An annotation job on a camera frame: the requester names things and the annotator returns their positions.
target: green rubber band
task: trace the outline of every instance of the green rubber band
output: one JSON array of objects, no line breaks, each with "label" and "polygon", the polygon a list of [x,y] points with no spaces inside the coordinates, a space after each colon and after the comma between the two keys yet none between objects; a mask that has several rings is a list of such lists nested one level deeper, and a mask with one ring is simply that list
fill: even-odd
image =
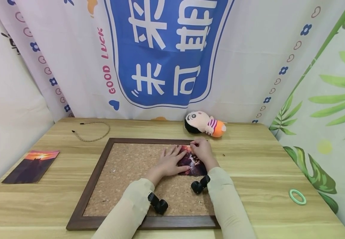
[{"label": "green rubber band", "polygon": [[[301,197],[301,199],[303,200],[303,201],[298,201],[294,196],[293,196],[293,193],[296,193],[298,196],[300,196]],[[306,203],[307,203],[307,200],[306,200],[306,198],[304,197],[304,195],[301,193],[301,192],[299,192],[298,190],[296,190],[296,189],[291,189],[290,190],[290,198],[292,199],[292,201],[294,201],[296,204],[298,204],[298,205],[305,205]]]}]

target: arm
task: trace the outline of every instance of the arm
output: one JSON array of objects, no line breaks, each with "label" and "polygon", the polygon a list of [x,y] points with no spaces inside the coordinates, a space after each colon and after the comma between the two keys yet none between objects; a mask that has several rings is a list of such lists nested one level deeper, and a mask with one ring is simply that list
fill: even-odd
[{"label": "arm", "polygon": [[208,176],[211,179],[207,185],[208,193],[223,239],[255,239],[255,232],[232,179],[220,167],[212,168]]},{"label": "arm", "polygon": [[176,164],[186,154],[179,154],[181,146],[163,150],[158,164],[146,173],[145,178],[130,183],[120,201],[102,222],[92,239],[131,239],[150,207],[147,197],[164,176],[172,176],[190,169]]},{"label": "arm", "polygon": [[223,239],[255,239],[255,232],[234,183],[213,157],[210,143],[205,138],[198,138],[191,142],[191,148],[204,163],[210,176],[208,193]]},{"label": "arm", "polygon": [[148,179],[142,178],[130,183],[92,239],[132,238],[150,207],[147,196],[154,190],[154,184]]}]

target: photo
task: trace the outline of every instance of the photo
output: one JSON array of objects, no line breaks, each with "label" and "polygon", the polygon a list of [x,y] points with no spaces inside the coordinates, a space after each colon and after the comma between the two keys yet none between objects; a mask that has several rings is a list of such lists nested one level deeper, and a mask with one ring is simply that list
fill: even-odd
[{"label": "photo", "polygon": [[30,184],[40,181],[59,151],[30,151],[2,181],[4,184]]},{"label": "photo", "polygon": [[177,166],[190,166],[190,169],[180,173],[179,175],[187,176],[205,176],[207,175],[206,166],[198,157],[192,152],[189,145],[182,145],[180,152],[187,151],[186,155],[177,163]]}]

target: white curtain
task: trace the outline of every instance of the white curtain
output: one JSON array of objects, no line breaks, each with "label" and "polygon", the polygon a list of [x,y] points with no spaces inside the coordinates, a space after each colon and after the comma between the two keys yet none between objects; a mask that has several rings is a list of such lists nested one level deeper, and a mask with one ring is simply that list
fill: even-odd
[{"label": "white curtain", "polygon": [[55,120],[270,125],[345,0],[0,0]]}]

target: stuffed toy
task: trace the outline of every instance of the stuffed toy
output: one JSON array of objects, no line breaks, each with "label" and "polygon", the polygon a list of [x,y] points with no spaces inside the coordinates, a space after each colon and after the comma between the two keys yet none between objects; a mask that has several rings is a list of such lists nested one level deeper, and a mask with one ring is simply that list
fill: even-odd
[{"label": "stuffed toy", "polygon": [[184,127],[189,133],[206,133],[221,137],[226,131],[225,123],[214,119],[203,111],[193,111],[184,118]]}]

